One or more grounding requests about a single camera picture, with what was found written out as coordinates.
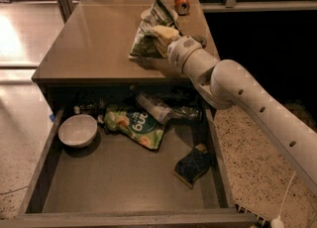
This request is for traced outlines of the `yellow white gripper finger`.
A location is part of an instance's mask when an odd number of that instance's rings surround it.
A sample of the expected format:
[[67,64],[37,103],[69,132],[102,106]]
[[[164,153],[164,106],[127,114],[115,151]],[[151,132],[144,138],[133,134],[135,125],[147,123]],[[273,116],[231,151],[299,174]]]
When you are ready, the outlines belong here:
[[180,38],[179,31],[173,27],[157,25],[152,27],[150,32],[165,46],[168,46]]
[[167,58],[167,46],[164,46],[161,43],[156,42],[156,47],[161,56],[163,58]]

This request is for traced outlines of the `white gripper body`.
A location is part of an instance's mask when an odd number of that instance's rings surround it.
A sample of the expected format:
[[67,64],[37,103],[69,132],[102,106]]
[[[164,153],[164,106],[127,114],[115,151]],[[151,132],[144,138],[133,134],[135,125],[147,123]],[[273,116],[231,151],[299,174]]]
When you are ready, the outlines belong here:
[[207,41],[201,36],[182,36],[167,46],[167,60],[177,72],[183,73],[183,67],[188,57],[206,46]]

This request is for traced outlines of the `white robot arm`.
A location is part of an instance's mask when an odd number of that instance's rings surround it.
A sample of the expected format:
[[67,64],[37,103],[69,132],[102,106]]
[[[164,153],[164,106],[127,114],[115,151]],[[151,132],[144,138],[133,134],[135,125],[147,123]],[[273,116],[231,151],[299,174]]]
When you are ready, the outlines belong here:
[[150,32],[170,66],[186,75],[201,97],[216,109],[233,105],[263,130],[309,189],[317,194],[317,133],[269,95],[254,77],[231,59],[209,54],[194,38],[155,26]]

